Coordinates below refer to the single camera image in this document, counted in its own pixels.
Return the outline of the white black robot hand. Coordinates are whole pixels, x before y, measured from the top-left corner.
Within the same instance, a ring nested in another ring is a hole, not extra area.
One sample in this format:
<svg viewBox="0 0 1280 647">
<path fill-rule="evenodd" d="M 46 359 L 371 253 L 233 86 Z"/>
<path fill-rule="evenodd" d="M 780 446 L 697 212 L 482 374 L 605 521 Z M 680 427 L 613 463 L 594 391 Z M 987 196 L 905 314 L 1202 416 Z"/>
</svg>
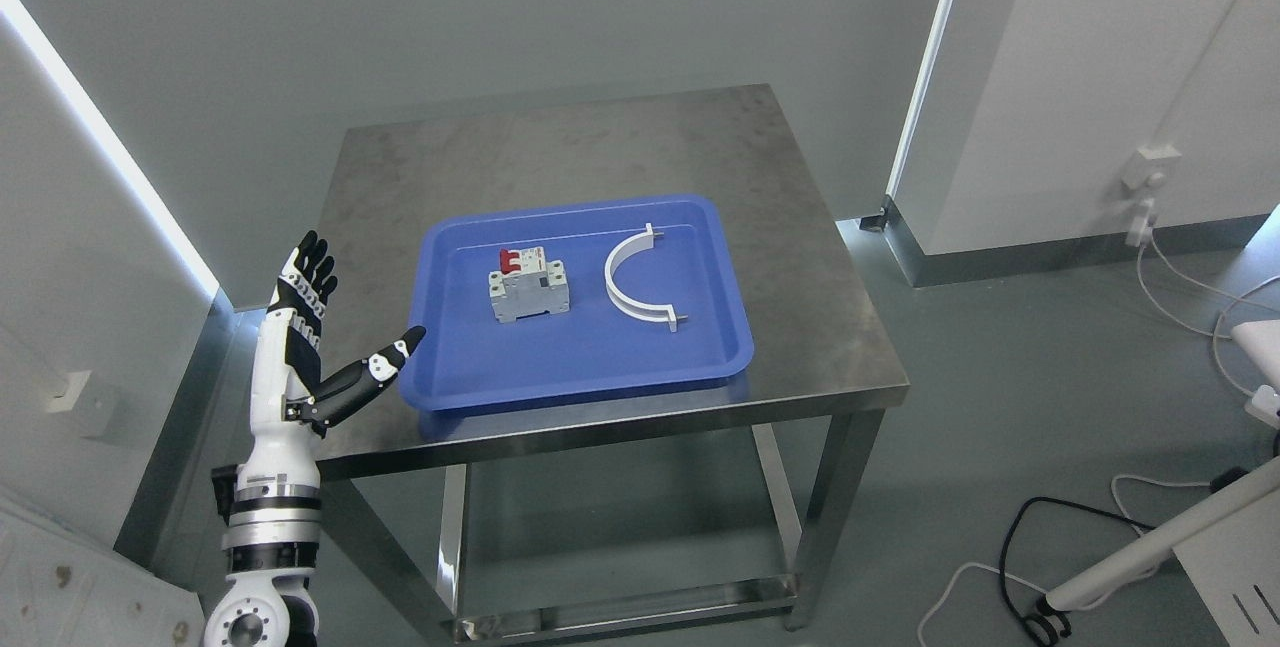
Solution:
<svg viewBox="0 0 1280 647">
<path fill-rule="evenodd" d="M 321 375 L 319 346 L 326 305 L 337 288 L 328 242 L 308 231 L 280 269 L 259 328 L 250 395 L 253 447 L 236 479 L 238 491 L 276 483 L 316 488 L 315 452 L 326 433 L 381 395 L 426 331 L 410 327 L 366 357 Z"/>
</svg>

